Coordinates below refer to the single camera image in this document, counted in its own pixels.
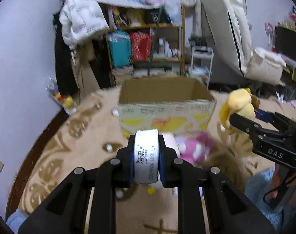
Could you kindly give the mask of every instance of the pink object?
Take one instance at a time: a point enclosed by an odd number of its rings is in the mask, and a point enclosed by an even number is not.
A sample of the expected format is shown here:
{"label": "pink object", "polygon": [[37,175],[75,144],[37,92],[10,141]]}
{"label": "pink object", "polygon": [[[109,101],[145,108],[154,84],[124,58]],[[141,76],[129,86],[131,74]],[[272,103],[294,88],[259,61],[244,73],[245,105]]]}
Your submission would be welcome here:
{"label": "pink object", "polygon": [[186,140],[178,144],[181,159],[191,164],[203,162],[213,147],[214,142],[206,132],[200,132],[195,139]]}

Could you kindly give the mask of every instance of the wall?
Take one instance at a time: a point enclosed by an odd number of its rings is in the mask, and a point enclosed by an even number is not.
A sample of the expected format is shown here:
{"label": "wall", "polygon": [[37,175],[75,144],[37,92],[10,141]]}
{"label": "wall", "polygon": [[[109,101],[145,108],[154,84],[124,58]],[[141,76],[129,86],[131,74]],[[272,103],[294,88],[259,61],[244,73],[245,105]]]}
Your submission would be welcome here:
{"label": "wall", "polygon": [[246,0],[248,22],[252,24],[252,45],[271,50],[264,23],[269,22],[275,27],[277,22],[284,21],[292,9],[292,0]]}
{"label": "wall", "polygon": [[0,3],[0,215],[34,142],[60,110],[45,86],[54,77],[52,14],[58,0]]}

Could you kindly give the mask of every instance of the box with fruit print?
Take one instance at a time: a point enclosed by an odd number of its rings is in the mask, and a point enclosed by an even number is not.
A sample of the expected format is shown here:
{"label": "box with fruit print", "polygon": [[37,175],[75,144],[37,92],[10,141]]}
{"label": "box with fruit print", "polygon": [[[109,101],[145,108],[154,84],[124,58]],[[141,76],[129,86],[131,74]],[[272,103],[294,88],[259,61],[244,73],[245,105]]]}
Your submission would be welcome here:
{"label": "box with fruit print", "polygon": [[184,134],[206,130],[216,100],[198,80],[184,77],[146,77],[126,80],[118,111],[125,137],[137,130]]}

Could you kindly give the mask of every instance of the silver bolt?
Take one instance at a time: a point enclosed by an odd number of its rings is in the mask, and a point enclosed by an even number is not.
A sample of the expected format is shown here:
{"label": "silver bolt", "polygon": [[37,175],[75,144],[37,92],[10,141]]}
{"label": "silver bolt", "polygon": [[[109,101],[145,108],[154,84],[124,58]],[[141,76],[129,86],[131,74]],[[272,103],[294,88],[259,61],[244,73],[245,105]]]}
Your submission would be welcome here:
{"label": "silver bolt", "polygon": [[110,160],[110,164],[116,165],[116,164],[119,164],[119,163],[120,163],[119,159],[111,159]]}
{"label": "silver bolt", "polygon": [[219,173],[219,168],[216,166],[211,167],[211,172],[214,174],[218,174]]}
{"label": "silver bolt", "polygon": [[175,164],[182,164],[183,162],[184,162],[183,159],[179,159],[179,158],[174,159]]}
{"label": "silver bolt", "polygon": [[83,170],[82,167],[78,167],[78,168],[75,168],[75,169],[74,169],[74,173],[75,173],[75,174],[81,174],[83,171],[84,171],[84,170]]}

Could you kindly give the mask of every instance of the bottle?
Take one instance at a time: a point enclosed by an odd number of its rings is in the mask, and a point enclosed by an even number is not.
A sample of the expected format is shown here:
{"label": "bottle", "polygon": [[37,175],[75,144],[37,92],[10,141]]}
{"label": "bottle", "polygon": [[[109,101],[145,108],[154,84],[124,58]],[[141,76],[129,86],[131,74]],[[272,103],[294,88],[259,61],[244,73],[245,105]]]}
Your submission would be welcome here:
{"label": "bottle", "polygon": [[169,48],[169,42],[167,41],[164,47],[164,52],[166,53],[166,57],[172,57],[172,51],[171,51],[171,48]]}
{"label": "bottle", "polygon": [[164,41],[163,41],[163,38],[159,38],[159,54],[164,54]]}

